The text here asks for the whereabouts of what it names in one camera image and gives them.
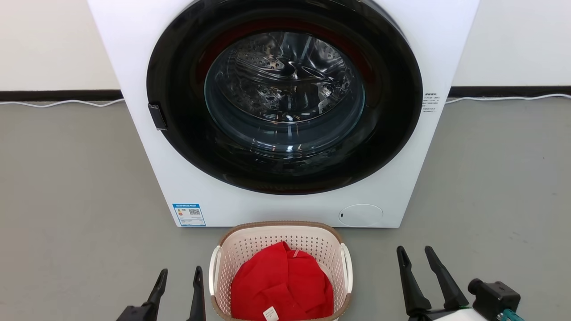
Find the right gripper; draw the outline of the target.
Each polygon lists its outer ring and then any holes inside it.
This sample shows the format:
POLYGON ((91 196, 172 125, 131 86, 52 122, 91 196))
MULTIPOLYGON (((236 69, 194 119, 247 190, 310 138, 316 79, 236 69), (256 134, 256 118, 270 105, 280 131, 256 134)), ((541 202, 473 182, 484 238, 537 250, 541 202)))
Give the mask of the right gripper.
POLYGON ((426 257, 432 272, 437 277, 444 297, 444 309, 432 309, 430 301, 423 295, 412 272, 412 263, 404 246, 397 247, 398 269, 402 294, 409 321, 485 321, 475 309, 468 307, 469 301, 455 279, 436 255, 433 247, 425 246, 426 257))

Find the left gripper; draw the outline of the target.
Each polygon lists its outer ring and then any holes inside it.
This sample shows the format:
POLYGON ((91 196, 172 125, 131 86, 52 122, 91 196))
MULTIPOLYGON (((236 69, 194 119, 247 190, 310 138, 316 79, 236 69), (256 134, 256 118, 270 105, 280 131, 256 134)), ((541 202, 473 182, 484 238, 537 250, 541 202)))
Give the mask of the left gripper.
MULTIPOLYGON (((129 305, 117 318, 117 321, 156 321, 160 302, 165 293, 169 270, 159 272, 156 283, 147 301, 140 306, 129 305)), ((206 321, 203 270, 196 266, 192 279, 192 302, 188 321, 206 321)))

